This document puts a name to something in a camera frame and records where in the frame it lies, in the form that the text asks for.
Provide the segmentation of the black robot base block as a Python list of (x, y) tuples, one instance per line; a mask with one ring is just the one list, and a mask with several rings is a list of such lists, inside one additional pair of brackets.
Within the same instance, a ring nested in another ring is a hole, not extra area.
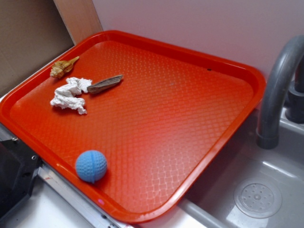
[(32, 194), (41, 158), (19, 138), (0, 142), (0, 220)]

